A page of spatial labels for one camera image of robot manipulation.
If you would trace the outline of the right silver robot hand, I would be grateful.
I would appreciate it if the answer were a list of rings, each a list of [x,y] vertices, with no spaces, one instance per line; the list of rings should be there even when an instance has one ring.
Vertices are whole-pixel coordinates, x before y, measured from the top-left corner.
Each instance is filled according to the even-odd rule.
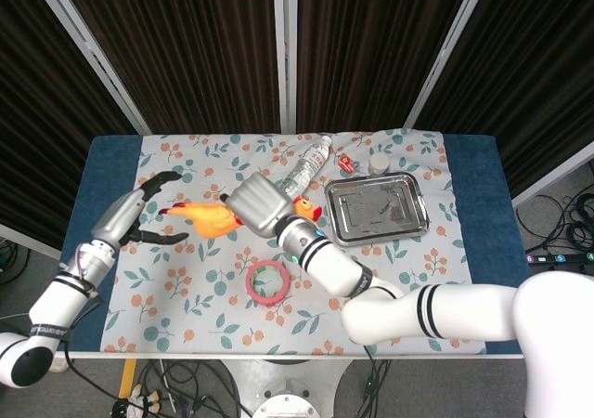
[[[292,200],[261,173],[253,173],[229,194],[221,195],[222,202],[254,234],[261,238],[276,236],[276,224],[295,213]]]

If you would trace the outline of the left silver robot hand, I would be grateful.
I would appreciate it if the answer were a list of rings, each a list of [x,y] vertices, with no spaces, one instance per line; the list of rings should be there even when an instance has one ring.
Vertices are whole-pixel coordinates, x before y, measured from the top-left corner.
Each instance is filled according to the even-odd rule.
[[[182,176],[175,171],[162,171],[118,198],[98,220],[91,235],[94,240],[108,244],[115,251],[128,242],[145,242],[156,245],[174,245],[188,238],[188,233],[161,235],[142,230],[139,217],[150,199],[161,191],[161,187],[179,180]]]

